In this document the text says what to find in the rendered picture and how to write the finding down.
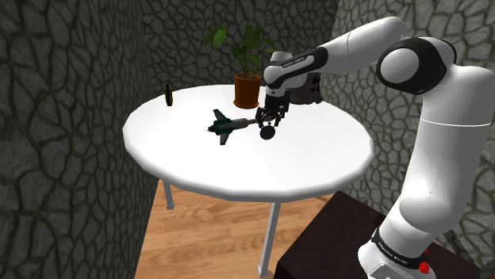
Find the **white round table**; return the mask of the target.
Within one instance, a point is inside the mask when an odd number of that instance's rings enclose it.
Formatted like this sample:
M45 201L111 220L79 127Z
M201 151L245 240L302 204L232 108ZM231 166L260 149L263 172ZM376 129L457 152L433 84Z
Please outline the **white round table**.
M177 90L172 105L156 97L123 126L126 151L172 186L227 201L268 202L271 212L258 267L268 271L282 204L334 193L358 181L374 158L374 141L352 116L327 102L293 105L272 139L251 124L225 145L209 131L214 111L230 119L255 115L233 103L231 85Z

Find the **green and grey toy airplane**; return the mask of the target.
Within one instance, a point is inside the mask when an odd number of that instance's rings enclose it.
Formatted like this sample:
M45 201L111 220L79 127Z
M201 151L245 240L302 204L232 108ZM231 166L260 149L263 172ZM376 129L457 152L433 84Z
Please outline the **green and grey toy airplane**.
M250 124L257 124L256 119L239 118L231 120L227 118L219 109L214 109L216 120L207 128L208 132L214 132L220 137L220 145L225 145L230 134L237 130L246 128Z

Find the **dark robot stand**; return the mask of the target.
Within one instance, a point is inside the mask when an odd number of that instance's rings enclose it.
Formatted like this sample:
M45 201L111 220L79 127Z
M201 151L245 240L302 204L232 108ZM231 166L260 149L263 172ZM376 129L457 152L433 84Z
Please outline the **dark robot stand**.
M480 279L433 242L458 213L399 197L387 216L336 192L278 261L274 279Z

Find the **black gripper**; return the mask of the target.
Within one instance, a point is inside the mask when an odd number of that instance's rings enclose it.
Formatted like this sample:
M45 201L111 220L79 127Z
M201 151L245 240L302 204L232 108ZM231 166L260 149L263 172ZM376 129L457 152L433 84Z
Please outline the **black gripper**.
M258 107L255 114L259 128L263 128L265 122L273 122L278 127L281 119L285 117L290 104L290 94L285 93L283 96L274 97L269 94L265 97L265 108Z

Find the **green plant in orange pot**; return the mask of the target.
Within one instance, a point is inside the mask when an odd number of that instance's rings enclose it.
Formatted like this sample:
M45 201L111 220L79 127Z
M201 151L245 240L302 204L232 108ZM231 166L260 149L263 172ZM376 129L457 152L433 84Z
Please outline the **green plant in orange pot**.
M238 108L253 109L259 105L262 80L259 72L263 63L270 60L268 56L278 50L274 42L263 36L262 32L263 28L260 25L248 25L244 38L235 42L233 36L228 35L226 25L213 25L203 39L203 45L212 45L214 51L223 45L228 46L233 59L239 63L240 73L234 78L233 100L233 104Z

